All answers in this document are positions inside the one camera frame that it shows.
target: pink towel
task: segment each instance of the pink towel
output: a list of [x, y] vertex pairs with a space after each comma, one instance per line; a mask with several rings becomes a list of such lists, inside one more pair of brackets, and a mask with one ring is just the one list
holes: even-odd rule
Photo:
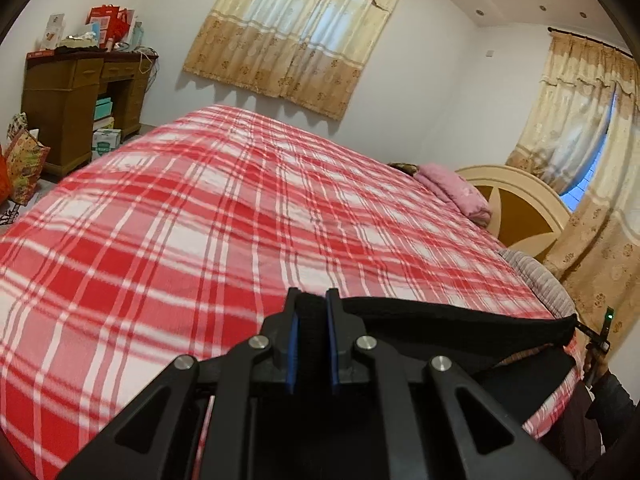
[[487, 227], [491, 208], [484, 196], [457, 173], [438, 164], [418, 166], [414, 178], [445, 204], [452, 206], [480, 227]]

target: wooden desk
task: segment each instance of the wooden desk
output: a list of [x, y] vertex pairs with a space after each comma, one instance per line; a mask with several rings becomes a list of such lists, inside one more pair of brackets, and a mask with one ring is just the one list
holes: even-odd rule
[[152, 63], [129, 52], [78, 52], [27, 60], [22, 111], [51, 151], [46, 173], [65, 176], [91, 160], [95, 102], [113, 101], [122, 140], [140, 129], [140, 112]]

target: teal box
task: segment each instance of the teal box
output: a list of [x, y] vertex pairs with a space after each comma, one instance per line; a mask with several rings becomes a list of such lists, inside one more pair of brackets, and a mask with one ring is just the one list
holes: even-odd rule
[[95, 104], [94, 121], [107, 117], [111, 113], [112, 108], [113, 108], [113, 102], [111, 101], [110, 97], [107, 97], [105, 99], [100, 99]]

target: desk top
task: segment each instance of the desk top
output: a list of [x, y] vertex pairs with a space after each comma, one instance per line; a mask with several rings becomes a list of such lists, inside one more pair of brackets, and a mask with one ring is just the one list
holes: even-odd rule
[[107, 52], [86, 50], [71, 52], [69, 54], [53, 54], [27, 59], [27, 70], [43, 63], [55, 63], [57, 61], [70, 61], [79, 59], [103, 59], [105, 62], [140, 61], [140, 59], [158, 59], [156, 54], [140, 54], [139, 52]]

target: person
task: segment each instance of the person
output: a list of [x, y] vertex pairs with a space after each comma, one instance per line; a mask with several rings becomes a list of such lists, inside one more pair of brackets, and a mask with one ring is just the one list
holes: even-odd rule
[[611, 373], [605, 356], [591, 349], [584, 363], [585, 375], [596, 367], [591, 389], [595, 399], [587, 410], [602, 435], [606, 452], [579, 480], [632, 480], [640, 478], [640, 408]]

